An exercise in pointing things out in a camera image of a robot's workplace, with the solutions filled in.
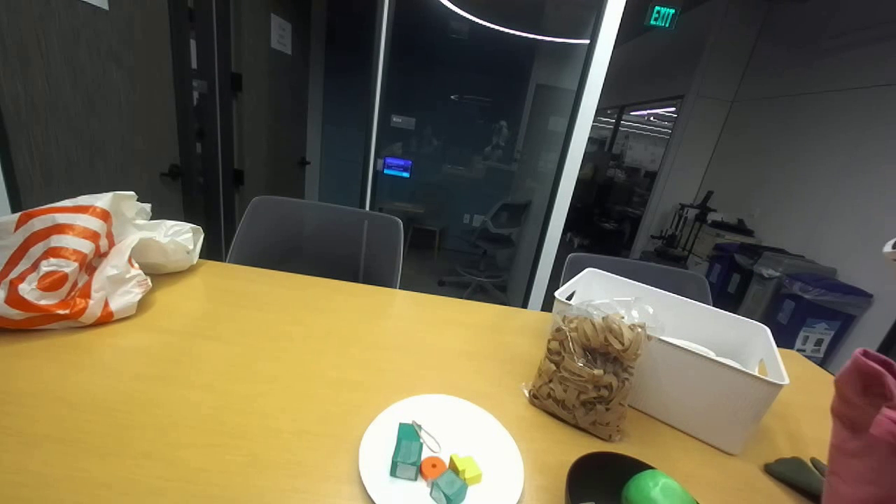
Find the plastic bin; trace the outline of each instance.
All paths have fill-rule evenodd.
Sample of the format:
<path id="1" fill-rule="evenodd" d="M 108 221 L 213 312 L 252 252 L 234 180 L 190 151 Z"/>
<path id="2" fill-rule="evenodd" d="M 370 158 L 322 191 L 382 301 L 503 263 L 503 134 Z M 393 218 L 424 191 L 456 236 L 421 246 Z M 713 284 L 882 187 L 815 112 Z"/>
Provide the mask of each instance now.
<path id="1" fill-rule="evenodd" d="M 752 263 L 750 285 L 748 285 L 745 301 L 738 303 L 735 312 L 742 317 L 762 323 L 770 312 L 770 303 L 774 301 L 780 278 L 787 278 L 787 275 L 836 278 L 836 268 L 815 263 L 799 256 L 766 249 Z"/>
<path id="2" fill-rule="evenodd" d="M 560 285 L 553 317 L 575 303 L 647 308 L 650 340 L 636 365 L 629 404 L 727 453 L 745 450 L 763 413 L 790 385 L 771 333 L 738 313 L 601 268 L 584 268 Z"/>
<path id="3" fill-rule="evenodd" d="M 770 246 L 757 246 L 757 243 L 715 243 L 710 249 L 704 280 L 715 308 L 724 308 L 724 312 L 738 308 L 752 278 L 752 263 L 766 249 Z"/>
<path id="4" fill-rule="evenodd" d="M 780 278 L 763 323 L 777 348 L 822 365 L 869 303 L 872 294 L 833 278 L 790 275 Z"/>

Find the plastic shopping bag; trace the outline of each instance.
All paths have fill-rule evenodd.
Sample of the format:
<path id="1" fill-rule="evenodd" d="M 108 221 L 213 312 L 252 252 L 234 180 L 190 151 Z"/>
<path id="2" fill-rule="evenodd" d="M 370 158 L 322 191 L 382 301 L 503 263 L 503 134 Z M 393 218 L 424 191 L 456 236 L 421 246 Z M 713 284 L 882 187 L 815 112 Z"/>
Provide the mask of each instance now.
<path id="1" fill-rule="evenodd" d="M 0 215 L 0 327 L 41 331 L 126 320 L 147 275 L 190 268 L 204 233 L 147 221 L 133 193 L 90 193 Z"/>

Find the chair back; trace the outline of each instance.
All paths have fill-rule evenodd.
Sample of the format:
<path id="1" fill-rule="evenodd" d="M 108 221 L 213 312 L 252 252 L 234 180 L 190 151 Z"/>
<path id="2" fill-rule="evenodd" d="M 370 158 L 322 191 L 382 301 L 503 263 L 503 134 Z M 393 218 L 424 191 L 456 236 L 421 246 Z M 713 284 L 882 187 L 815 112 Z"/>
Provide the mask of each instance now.
<path id="1" fill-rule="evenodd" d="M 627 278 L 636 284 L 647 284 L 647 285 L 671 292 L 676 298 L 710 303 L 710 292 L 707 292 L 704 278 L 693 275 L 687 268 L 671 268 L 662 263 L 631 260 L 631 259 L 570 252 L 570 256 L 566 256 L 560 284 L 570 280 L 582 268 L 603 268 L 609 275 L 617 275 L 617 278 Z"/>
<path id="2" fill-rule="evenodd" d="M 249 203 L 232 236 L 225 260 L 371 285 L 399 285 L 403 224 L 385 214 L 256 196 Z"/>

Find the metal pole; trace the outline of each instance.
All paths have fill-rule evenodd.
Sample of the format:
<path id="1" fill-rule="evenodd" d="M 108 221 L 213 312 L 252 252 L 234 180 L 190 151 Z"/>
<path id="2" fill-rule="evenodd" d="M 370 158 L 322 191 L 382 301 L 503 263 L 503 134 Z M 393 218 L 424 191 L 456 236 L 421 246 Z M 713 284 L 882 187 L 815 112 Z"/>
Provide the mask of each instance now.
<path id="1" fill-rule="evenodd" d="M 381 102 L 382 102 L 382 74 L 385 74 L 385 42 L 392 0 L 381 0 L 377 42 L 374 42 L 374 75 L 371 75 L 371 116 L 370 116 L 370 145 L 365 145 L 365 180 L 364 180 L 364 210 L 371 208 L 371 182 L 374 182 L 374 142 L 381 134 Z"/>
<path id="2" fill-rule="evenodd" d="M 528 312 L 539 312 L 549 280 L 552 280 L 552 268 L 556 260 L 556 246 L 561 238 L 561 228 L 566 228 L 566 214 L 568 214 L 568 203 L 570 193 L 575 187 L 580 180 L 580 169 L 582 169 L 582 158 L 584 158 L 584 145 L 591 137 L 591 123 L 595 116 L 595 103 L 599 95 L 603 91 L 603 79 L 608 79 L 608 68 L 613 60 L 613 47 L 615 47 L 615 35 L 617 35 L 617 22 L 624 15 L 624 2 L 627 0 L 608 0 L 603 2 L 603 15 L 599 21 L 599 30 L 595 30 L 595 42 L 591 50 L 591 65 L 588 65 L 588 79 L 584 79 L 584 91 L 582 91 L 582 102 L 575 109 L 575 120 L 570 130 L 570 140 L 566 148 L 566 162 L 561 162 L 561 173 L 560 173 L 560 184 L 556 184 L 556 196 L 553 196 L 553 208 L 552 208 L 552 218 L 549 218 L 549 229 L 539 246 L 539 259 L 538 259 L 538 268 L 535 268 L 535 280 L 532 280 L 532 292 L 528 292 Z"/>

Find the white plate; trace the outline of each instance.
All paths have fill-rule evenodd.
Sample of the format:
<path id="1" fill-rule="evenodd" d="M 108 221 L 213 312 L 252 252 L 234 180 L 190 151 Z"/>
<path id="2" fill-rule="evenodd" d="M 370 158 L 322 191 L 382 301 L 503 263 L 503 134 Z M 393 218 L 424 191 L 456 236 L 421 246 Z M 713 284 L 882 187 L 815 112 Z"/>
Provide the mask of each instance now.
<path id="1" fill-rule="evenodd" d="M 365 427 L 357 449 L 357 470 L 371 502 L 431 504 L 421 478 L 406 483 L 389 477 L 396 422 L 420 422 L 438 443 L 438 457 L 445 463 L 451 453 L 473 457 L 477 463 L 480 483 L 468 491 L 465 504 L 519 502 L 522 457 L 508 432 L 490 413 L 451 396 L 413 396 L 396 401 Z"/>

